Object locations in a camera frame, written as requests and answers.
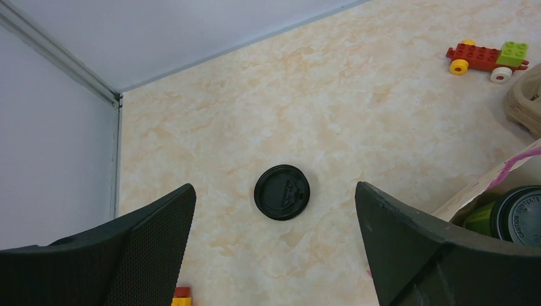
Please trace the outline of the pink paper bag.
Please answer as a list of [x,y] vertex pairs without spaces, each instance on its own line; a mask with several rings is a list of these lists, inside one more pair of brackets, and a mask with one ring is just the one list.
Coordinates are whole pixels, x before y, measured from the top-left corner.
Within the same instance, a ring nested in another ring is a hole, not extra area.
[[540,140],[482,175],[444,203],[434,216],[462,225],[466,216],[507,191],[521,186],[540,185]]

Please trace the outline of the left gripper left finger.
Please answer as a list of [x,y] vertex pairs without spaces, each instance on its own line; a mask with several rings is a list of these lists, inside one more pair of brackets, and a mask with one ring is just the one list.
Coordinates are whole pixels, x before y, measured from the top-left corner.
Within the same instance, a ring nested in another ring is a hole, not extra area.
[[1,251],[1,304],[170,305],[195,205],[184,184],[50,245]]

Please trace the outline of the yellow red toy car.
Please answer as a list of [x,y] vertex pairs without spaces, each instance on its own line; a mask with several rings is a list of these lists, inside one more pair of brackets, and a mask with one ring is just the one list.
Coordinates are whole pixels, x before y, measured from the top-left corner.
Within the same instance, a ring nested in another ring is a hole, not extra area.
[[171,306],[192,306],[190,287],[176,287]]

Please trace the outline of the green paper cup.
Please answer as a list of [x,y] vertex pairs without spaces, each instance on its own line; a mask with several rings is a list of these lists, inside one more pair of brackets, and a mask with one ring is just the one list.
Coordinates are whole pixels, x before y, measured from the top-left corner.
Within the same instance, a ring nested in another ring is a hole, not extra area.
[[494,223],[496,222],[496,202],[477,208],[464,220],[463,227],[467,230],[496,238],[494,235]]

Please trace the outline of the brown pulp cup carrier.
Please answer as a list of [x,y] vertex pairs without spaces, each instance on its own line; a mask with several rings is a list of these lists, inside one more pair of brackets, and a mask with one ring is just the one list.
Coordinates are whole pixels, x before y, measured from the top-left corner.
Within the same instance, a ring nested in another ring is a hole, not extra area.
[[540,64],[527,70],[503,99],[506,118],[540,138]]

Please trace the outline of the red yellow green toy blocks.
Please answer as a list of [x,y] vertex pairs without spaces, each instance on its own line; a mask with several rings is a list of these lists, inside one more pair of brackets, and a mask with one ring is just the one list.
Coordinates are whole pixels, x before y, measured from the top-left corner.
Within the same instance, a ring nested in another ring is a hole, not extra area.
[[469,70],[490,72],[490,81],[504,84],[516,71],[528,69],[526,59],[529,45],[506,41],[501,48],[480,47],[472,40],[463,40],[448,48],[445,56],[450,60],[449,71],[463,75]]

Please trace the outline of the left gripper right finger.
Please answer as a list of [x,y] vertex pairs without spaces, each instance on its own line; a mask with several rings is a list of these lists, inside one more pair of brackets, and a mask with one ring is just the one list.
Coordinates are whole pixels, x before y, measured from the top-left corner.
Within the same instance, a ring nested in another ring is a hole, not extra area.
[[540,249],[466,230],[367,182],[355,206],[380,305],[540,304]]

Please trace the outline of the black cup lid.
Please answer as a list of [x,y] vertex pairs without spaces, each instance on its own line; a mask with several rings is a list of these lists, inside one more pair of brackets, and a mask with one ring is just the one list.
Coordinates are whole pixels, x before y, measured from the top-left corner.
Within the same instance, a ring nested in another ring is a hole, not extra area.
[[310,185],[295,166],[280,164],[266,170],[255,184],[254,201],[259,211],[275,221],[296,218],[307,208]]
[[540,247],[540,186],[507,191],[494,202],[490,217],[492,237]]

